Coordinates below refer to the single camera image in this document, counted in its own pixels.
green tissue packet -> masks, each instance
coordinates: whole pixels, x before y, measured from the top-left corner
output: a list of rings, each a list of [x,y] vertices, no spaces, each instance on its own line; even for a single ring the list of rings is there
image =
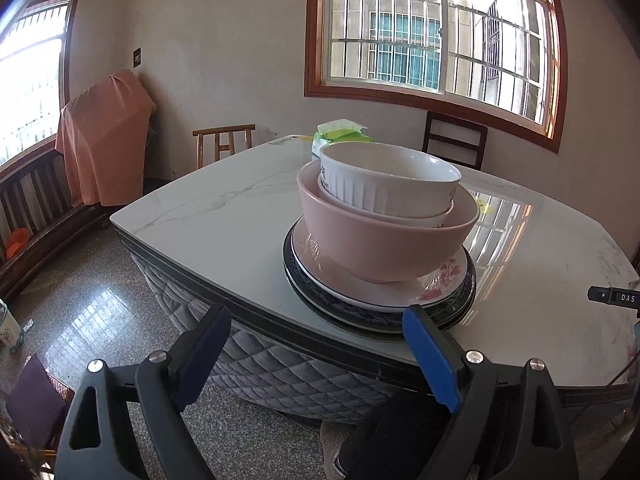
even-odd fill
[[[374,142],[371,137],[367,137],[362,133],[366,130],[366,126],[354,123],[348,119],[338,119],[325,124],[318,125],[318,131],[314,135],[314,141],[311,145],[311,153],[320,156],[320,149],[334,142]]]

covered chair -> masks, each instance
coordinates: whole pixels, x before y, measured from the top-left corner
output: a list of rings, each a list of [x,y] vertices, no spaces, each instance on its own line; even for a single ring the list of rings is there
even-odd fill
[[[130,70],[69,102],[56,149],[65,155],[72,205],[126,205],[142,196],[146,133],[156,105]]]

metal screw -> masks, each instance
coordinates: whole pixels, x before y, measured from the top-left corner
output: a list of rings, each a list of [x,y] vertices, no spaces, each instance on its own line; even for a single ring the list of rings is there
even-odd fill
[[[535,370],[537,372],[545,369],[544,361],[542,359],[538,359],[537,357],[534,357],[531,361],[529,361],[529,366],[532,370]]]
[[[102,370],[102,361],[100,361],[100,359],[94,359],[87,365],[87,370],[94,374],[96,372],[99,372],[100,370]]]
[[[469,350],[466,353],[466,360],[475,365],[481,363],[482,359],[484,359],[484,356],[478,350]]]
[[[152,363],[161,363],[166,359],[166,352],[164,350],[155,350],[149,354],[149,360]]]

white ceramic bowl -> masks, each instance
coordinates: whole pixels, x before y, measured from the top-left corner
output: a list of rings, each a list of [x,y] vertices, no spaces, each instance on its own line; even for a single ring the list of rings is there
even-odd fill
[[[428,153],[377,142],[334,142],[320,150],[323,187],[358,209],[430,218],[451,204],[462,175]]]
[[[453,209],[453,200],[452,200],[449,205],[449,209],[447,209],[443,214],[432,216],[429,218],[404,218],[401,216],[390,216],[390,215],[383,215],[380,213],[373,213],[371,211],[366,211],[364,209],[358,209],[356,206],[347,204],[342,200],[338,200],[335,196],[330,194],[322,186],[320,176],[318,176],[318,196],[322,200],[325,200],[326,202],[328,202],[329,204],[333,204],[336,207],[344,209],[345,211],[350,211],[352,213],[355,213],[356,215],[363,215],[369,218],[373,218],[375,220],[380,220],[381,222],[389,222],[390,224],[396,224],[396,225],[407,225],[409,227],[431,227],[431,228],[444,227],[444,224],[447,220],[447,215]]]

pink bowl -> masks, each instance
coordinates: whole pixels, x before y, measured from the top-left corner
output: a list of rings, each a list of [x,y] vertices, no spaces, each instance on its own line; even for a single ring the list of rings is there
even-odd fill
[[[319,160],[305,164],[298,172],[309,232],[334,262],[370,282],[402,282],[439,268],[460,248],[480,215],[476,199],[458,184],[444,227],[381,222],[322,200],[319,173]]]

